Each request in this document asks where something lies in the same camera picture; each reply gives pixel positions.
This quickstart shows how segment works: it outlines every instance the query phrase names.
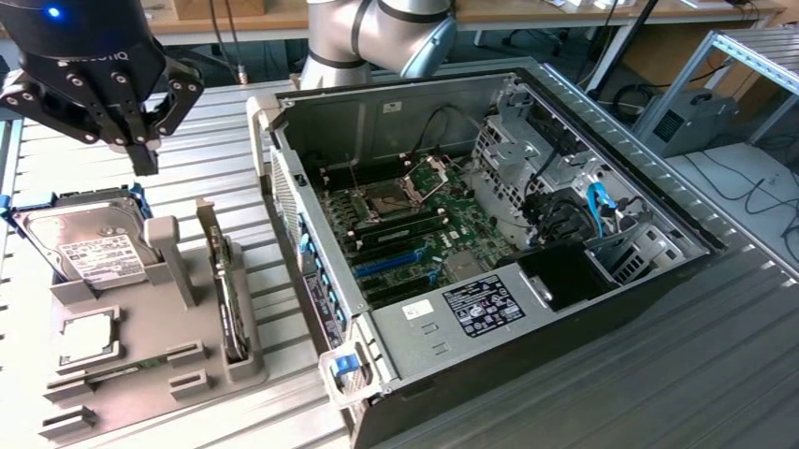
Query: metal slotted surface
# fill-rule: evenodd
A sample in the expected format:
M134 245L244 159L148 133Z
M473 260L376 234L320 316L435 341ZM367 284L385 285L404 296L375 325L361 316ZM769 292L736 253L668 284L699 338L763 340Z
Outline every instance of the metal slotted surface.
M615 333L380 449L796 447L799 285L565 80L532 73L729 249Z
M715 32L712 45L799 94L799 30L769 28Z
M209 89L174 137L160 150L161 173L138 179L154 215L174 215L181 249L204 245L194 198L216 203L224 232L244 247L246 280L258 323L269 379L254 389L125 427L70 447L348 447L339 411L328 404L316 372L316 353L289 287L283 257L257 185L244 100L288 89L287 82ZM9 160L4 193L54 192L118 186L133 181L124 154L104 145L82 145L44 126L16 122L5 129ZM0 447L52 447L36 431L41 398L36 350L49 325L49 270L13 234L5 238L0 304Z

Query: hard drive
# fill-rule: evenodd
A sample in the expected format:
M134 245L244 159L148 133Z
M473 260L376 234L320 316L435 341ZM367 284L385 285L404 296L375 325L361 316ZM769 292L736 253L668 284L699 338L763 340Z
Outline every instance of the hard drive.
M0 214L45 257L60 282L84 280L94 290L142 281L160 262L144 242L150 217L138 184L45 198L0 197Z

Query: hard drive label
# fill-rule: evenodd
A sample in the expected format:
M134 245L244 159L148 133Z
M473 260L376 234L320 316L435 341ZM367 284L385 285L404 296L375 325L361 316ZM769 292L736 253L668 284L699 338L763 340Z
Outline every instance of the hard drive label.
M58 245L58 252L89 284L134 276L145 270L126 235Z
M444 292L444 299L472 338L525 316L497 275Z

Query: motherboard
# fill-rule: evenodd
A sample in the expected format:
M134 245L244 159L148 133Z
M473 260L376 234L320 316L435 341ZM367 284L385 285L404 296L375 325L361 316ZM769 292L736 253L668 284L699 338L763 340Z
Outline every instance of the motherboard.
M517 251L473 198L464 170L427 155L397 178L327 191L321 208L373 308L469 279Z

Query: power supply label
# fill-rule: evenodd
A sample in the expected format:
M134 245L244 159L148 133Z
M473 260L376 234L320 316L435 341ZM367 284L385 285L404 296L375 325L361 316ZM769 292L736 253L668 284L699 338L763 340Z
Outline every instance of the power supply label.
M126 235L58 245L58 252L89 283L110 281L145 271Z
M444 292L465 335L479 337L524 317L497 275Z

